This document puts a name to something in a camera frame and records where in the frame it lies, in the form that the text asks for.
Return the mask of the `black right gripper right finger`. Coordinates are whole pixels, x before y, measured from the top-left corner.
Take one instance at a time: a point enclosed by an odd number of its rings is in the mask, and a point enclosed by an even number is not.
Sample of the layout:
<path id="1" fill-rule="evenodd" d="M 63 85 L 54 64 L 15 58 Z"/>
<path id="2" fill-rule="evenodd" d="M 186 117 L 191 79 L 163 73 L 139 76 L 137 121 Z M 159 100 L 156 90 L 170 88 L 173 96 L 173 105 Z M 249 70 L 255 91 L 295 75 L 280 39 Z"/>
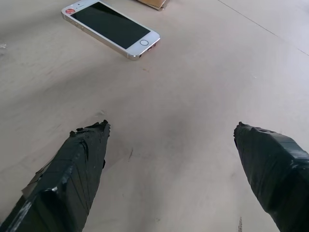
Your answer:
<path id="1" fill-rule="evenodd" d="M 309 153 L 288 136 L 242 122 L 234 142 L 255 197 L 280 232 L 309 232 Z"/>

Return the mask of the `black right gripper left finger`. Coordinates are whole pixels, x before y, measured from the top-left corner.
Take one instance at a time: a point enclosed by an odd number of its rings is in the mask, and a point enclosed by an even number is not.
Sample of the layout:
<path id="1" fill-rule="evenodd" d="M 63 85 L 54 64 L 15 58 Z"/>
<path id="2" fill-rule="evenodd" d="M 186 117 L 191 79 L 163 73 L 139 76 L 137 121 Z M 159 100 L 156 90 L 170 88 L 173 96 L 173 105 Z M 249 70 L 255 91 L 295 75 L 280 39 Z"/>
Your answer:
<path id="1" fill-rule="evenodd" d="M 82 232 L 100 184 L 110 125 L 71 131 L 31 179 L 0 232 Z"/>

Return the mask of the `white smartphone with black screen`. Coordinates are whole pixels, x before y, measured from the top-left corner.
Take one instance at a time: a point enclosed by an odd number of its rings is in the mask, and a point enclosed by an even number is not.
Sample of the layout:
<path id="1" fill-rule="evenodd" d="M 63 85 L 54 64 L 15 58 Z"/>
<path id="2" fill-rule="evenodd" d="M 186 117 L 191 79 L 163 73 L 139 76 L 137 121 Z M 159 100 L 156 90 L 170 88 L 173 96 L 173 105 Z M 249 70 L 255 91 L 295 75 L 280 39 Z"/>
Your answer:
<path id="1" fill-rule="evenodd" d="M 80 0 L 61 10 L 62 17 L 130 60 L 138 60 L 161 39 L 154 30 L 100 0 Z"/>

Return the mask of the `open brown cardboard box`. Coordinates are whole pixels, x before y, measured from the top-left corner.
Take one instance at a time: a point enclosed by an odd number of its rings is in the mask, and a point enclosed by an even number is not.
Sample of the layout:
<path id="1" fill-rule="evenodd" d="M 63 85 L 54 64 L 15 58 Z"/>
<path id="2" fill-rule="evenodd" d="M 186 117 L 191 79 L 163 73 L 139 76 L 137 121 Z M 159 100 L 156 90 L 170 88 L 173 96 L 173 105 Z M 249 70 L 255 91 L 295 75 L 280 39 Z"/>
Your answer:
<path id="1" fill-rule="evenodd" d="M 169 0 L 137 0 L 147 6 L 150 6 L 158 11 L 162 11 L 166 8 Z"/>

